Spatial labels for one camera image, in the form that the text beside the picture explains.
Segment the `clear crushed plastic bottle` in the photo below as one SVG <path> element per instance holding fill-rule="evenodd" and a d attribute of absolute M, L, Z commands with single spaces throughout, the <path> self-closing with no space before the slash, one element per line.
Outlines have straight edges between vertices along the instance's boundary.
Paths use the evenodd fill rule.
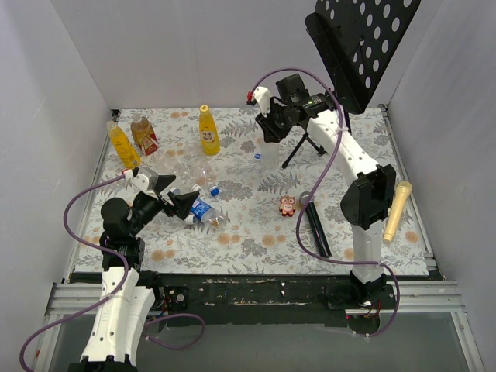
<path fill-rule="evenodd" d="M 255 153 L 262 155 L 261 160 L 257 160 L 266 169 L 275 169 L 279 165 L 279 144 L 267 143 L 263 136 L 256 139 Z"/>

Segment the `yellow honey pomelo bottle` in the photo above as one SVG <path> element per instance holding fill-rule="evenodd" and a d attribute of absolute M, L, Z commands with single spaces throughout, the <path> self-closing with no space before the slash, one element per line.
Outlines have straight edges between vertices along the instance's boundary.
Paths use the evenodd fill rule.
<path fill-rule="evenodd" d="M 129 141 L 127 135 L 118 126 L 118 124 L 112 120 L 106 123 L 108 130 L 108 136 L 114 146 L 114 149 L 122 161 L 122 164 L 127 169 L 133 169 L 138 167 L 141 163 L 140 156 L 136 152 L 135 147 Z"/>

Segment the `brown tea bottle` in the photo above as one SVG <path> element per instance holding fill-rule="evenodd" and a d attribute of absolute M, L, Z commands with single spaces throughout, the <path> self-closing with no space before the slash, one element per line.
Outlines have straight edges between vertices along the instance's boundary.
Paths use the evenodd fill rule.
<path fill-rule="evenodd" d="M 158 150 L 158 141 L 150 121 L 140 114 L 132 115 L 130 125 L 135 144 L 145 156 L 149 156 Z"/>

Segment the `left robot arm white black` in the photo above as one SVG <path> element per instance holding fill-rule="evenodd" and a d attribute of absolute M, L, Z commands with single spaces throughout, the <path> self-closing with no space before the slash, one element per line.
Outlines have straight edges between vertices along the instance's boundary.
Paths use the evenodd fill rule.
<path fill-rule="evenodd" d="M 199 196 L 196 191 L 180 195 L 162 191 L 174 175 L 159 175 L 148 168 L 124 170 L 120 179 L 139 189 L 128 204 L 110 198 L 101 207 L 103 232 L 96 249 L 101 250 L 102 289 L 94 325 L 80 360 L 70 371 L 135 371 L 136 351 L 149 310 L 158 309 L 165 299 L 162 287 L 141 285 L 140 269 L 145 243 L 141 230 L 158 214 L 186 219 Z"/>

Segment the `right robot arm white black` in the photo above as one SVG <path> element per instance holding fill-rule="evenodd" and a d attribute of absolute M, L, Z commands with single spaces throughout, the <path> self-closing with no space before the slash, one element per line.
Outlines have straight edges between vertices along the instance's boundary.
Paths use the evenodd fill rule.
<path fill-rule="evenodd" d="M 335 95 L 331 91 L 310 95 L 300 73 L 280 80 L 277 96 L 257 84 L 247 102 L 260 108 L 256 121 L 266 142 L 278 143 L 299 126 L 319 141 L 331 156 L 328 165 L 336 166 L 344 177 L 347 190 L 340 209 L 351 225 L 354 249 L 350 297 L 356 306 L 368 308 L 387 287 L 382 230 L 393 202 L 396 172 L 390 164 L 380 165 L 352 137 Z"/>

